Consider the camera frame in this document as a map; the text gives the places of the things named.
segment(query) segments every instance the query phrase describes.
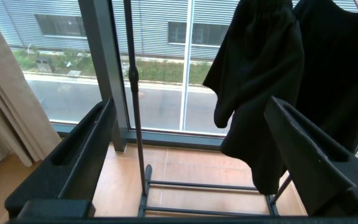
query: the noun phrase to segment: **building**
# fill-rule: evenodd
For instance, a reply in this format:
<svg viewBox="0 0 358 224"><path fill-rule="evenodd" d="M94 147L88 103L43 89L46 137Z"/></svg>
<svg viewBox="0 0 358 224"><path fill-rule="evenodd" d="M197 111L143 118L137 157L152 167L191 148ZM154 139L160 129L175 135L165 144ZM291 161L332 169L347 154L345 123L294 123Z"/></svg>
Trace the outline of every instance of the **building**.
<svg viewBox="0 0 358 224"><path fill-rule="evenodd" d="M353 0L335 0L357 12ZM192 58L213 59L238 0L195 0ZM182 58L188 0L132 0L137 55ZM114 0L119 50L127 52L123 0ZM11 47L89 50L78 0L0 0L0 30Z"/></svg>

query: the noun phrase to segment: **corrugated metal wall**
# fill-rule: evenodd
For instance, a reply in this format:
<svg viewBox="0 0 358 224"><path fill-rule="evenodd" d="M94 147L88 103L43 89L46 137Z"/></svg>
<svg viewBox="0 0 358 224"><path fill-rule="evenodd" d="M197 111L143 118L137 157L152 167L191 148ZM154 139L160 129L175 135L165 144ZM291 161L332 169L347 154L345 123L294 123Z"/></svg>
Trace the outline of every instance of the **corrugated metal wall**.
<svg viewBox="0 0 358 224"><path fill-rule="evenodd" d="M196 0L195 23L229 25L239 0ZM334 0L357 12L353 0ZM186 22L188 0L132 0L135 51L142 55L182 57L184 44L168 44L168 22ZM123 0L114 0L120 52L127 52ZM34 14L81 16L78 0L0 0L0 30L11 46L89 50L86 38L46 37ZM191 56L214 58L217 46L192 46Z"/></svg>

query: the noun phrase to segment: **building window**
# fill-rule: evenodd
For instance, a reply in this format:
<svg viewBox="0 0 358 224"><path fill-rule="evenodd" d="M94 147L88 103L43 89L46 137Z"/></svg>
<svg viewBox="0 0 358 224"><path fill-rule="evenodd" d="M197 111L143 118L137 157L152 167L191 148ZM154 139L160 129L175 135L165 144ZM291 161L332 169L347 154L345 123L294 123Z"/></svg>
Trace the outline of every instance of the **building window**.
<svg viewBox="0 0 358 224"><path fill-rule="evenodd" d="M193 24L191 43L220 46L229 26L215 24ZM168 43L184 44L186 42L186 22L168 23Z"/></svg>
<svg viewBox="0 0 358 224"><path fill-rule="evenodd" d="M35 15L43 35L86 37L80 16Z"/></svg>

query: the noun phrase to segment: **white vertical pole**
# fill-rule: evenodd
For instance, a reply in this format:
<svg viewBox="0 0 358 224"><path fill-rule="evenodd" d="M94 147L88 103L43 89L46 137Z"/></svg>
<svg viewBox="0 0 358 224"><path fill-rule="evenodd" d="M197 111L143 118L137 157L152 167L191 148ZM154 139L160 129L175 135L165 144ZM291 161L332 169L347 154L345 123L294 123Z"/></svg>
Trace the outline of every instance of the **white vertical pole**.
<svg viewBox="0 0 358 224"><path fill-rule="evenodd" d="M187 93L189 85L190 72L190 55L191 55L191 37L193 36L193 14L194 1L188 0L187 5L187 24L186 24L186 44L185 44L185 62L183 65L183 83L181 91L181 105L180 105L180 125L179 130L185 130L186 111L187 111Z"/></svg>

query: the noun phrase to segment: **floor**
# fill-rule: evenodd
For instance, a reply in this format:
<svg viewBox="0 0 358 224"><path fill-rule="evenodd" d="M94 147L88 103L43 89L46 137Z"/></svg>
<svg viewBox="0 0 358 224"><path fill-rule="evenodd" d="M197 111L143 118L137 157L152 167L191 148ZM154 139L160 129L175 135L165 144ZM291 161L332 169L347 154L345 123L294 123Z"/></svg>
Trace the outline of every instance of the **floor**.
<svg viewBox="0 0 358 224"><path fill-rule="evenodd" d="M153 180L252 186L248 166L220 152L166 147L144 147L145 165L153 168ZM0 163L0 223L7 219L5 198L37 167L25 167L11 154ZM137 147L130 144L125 153L109 147L93 199L97 217L133 217L140 200L140 172ZM264 196L235 190L178 189L152 187L148 205L155 207L217 210L225 212L268 213ZM291 184L277 202L281 215L306 215ZM148 217L195 216L147 212Z"/></svg>

